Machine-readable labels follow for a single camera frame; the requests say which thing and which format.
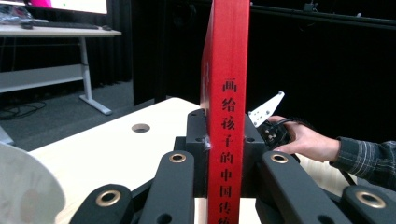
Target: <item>wooden table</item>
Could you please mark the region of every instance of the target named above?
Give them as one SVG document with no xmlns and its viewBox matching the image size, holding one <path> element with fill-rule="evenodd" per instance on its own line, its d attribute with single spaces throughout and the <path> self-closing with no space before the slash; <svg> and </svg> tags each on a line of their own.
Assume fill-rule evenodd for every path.
<svg viewBox="0 0 396 224">
<path fill-rule="evenodd" d="M 175 137 L 186 135 L 187 115 L 198 108 L 171 98 L 30 152 L 64 190 L 65 208 L 56 223 L 68 223 L 84 199 L 103 185 L 120 184 L 133 190 L 154 177 L 162 155 L 173 150 Z M 148 125 L 149 131 L 136 133 L 135 125 Z M 308 166 L 317 170 L 315 163 Z M 329 182 L 327 177 L 319 181 Z M 337 183 L 337 188 L 343 187 L 342 181 Z M 241 200 L 240 223 L 260 223 L 254 203 L 255 199 Z M 203 223 L 205 200 L 197 199 L 195 207 L 195 223 Z"/>
</svg>

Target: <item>plaid sleeve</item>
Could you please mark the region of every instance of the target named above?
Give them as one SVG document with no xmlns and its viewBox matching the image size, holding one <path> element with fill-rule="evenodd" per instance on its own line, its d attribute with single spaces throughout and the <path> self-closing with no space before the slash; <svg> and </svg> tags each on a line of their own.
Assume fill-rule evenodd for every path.
<svg viewBox="0 0 396 224">
<path fill-rule="evenodd" d="M 382 144 L 339 137 L 338 159 L 331 166 L 366 179 L 372 184 L 396 190 L 396 142 Z"/>
</svg>

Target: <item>white object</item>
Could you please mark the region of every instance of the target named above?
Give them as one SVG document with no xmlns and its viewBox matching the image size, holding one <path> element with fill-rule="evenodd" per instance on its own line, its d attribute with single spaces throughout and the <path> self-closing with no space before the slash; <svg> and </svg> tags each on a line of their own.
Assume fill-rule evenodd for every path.
<svg viewBox="0 0 396 224">
<path fill-rule="evenodd" d="M 280 101 L 283 99 L 283 96 L 285 96 L 285 93 L 280 91 L 272 99 L 248 113 L 248 116 L 250 117 L 251 122 L 253 122 L 254 127 L 259 127 L 274 114 L 274 111 L 276 110 Z"/>
<path fill-rule="evenodd" d="M 54 223 L 64 208 L 55 177 L 26 151 L 0 142 L 0 223 Z"/>
</svg>

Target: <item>red book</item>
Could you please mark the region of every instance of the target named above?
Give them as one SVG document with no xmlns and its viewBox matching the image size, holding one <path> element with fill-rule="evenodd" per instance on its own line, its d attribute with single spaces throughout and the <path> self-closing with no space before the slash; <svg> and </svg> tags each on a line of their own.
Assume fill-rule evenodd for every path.
<svg viewBox="0 0 396 224">
<path fill-rule="evenodd" d="M 248 66 L 248 0 L 213 0 L 201 67 L 207 118 L 207 223 L 239 221 Z"/>
</svg>

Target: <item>human hand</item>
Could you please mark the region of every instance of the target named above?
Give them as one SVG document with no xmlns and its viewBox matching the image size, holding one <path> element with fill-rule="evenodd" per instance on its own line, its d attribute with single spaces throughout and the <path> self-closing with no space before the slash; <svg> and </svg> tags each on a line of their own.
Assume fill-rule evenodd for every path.
<svg viewBox="0 0 396 224">
<path fill-rule="evenodd" d="M 284 118 L 272 116 L 268 120 L 278 122 Z M 317 133 L 303 124 L 289 121 L 284 123 L 288 130 L 291 142 L 277 147 L 274 151 L 281 151 L 288 154 L 299 153 L 314 161 L 336 161 L 340 142 Z"/>
</svg>

